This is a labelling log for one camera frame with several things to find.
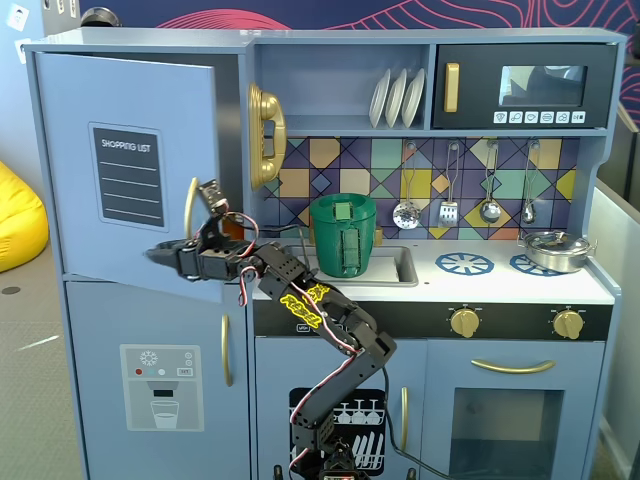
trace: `gold oven handle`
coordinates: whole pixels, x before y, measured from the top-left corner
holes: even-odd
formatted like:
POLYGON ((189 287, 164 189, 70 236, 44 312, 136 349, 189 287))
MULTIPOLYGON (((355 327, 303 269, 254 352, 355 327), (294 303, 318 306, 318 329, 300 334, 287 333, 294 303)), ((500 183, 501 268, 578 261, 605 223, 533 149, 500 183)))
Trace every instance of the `gold oven handle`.
POLYGON ((229 315, 222 316, 222 369, 224 370, 224 383, 227 387, 233 385, 231 369, 229 368, 229 315))
POLYGON ((251 188, 257 190, 278 175, 287 151, 287 124, 277 97, 249 86, 251 188), (273 155, 264 154, 264 122, 273 121, 273 155))
POLYGON ((444 111, 458 111, 458 91, 460 90, 460 64, 447 63, 444 79, 444 111))
POLYGON ((516 375, 546 372, 547 370, 551 370, 556 366, 556 362, 554 362, 553 360, 547 360, 546 362, 542 362, 540 365, 534 365, 533 367, 524 368, 504 367, 502 365, 496 365, 495 363, 486 362, 484 360, 471 360, 471 363, 476 367, 491 370, 492 372, 509 373, 516 375))
POLYGON ((402 441, 400 450, 407 449, 407 439, 409 438, 409 389, 402 387, 402 441))

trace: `yellow bean bag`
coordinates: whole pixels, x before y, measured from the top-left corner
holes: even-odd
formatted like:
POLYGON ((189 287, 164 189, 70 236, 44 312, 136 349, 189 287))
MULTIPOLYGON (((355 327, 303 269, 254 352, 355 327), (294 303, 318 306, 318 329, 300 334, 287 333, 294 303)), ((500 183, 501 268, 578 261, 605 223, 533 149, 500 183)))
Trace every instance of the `yellow bean bag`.
POLYGON ((0 162, 0 272, 37 257, 49 239, 38 196, 0 162))

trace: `gold telephone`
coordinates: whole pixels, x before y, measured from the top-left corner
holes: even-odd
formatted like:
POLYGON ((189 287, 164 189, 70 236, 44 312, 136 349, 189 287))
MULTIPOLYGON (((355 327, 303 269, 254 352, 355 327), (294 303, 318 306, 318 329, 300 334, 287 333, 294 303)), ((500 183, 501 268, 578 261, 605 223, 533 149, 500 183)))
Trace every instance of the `gold telephone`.
POLYGON ((249 86, 249 136, 251 148, 251 188, 257 190, 278 175, 287 151, 287 124, 277 97, 249 86), (264 122, 273 121, 273 155, 264 153, 264 122))

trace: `blue wall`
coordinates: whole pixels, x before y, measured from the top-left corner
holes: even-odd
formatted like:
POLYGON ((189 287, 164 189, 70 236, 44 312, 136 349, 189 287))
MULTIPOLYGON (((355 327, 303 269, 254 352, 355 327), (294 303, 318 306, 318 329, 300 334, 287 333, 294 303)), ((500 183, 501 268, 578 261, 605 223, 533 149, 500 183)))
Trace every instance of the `blue wall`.
MULTIPOLYGON (((630 34, 640 0, 85 0, 128 27, 393 29, 603 27, 630 34)), ((622 101, 640 125, 640 68, 625 69, 622 101)))

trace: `pot lid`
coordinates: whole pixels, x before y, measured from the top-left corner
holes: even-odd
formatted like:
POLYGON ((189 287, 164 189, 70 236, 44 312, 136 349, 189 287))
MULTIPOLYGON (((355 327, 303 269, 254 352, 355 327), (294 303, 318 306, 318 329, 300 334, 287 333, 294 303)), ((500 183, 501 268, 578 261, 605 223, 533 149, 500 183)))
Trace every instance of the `pot lid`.
POLYGON ((552 255, 584 255, 591 249, 584 238, 559 230, 530 233, 524 241, 529 248, 552 255))

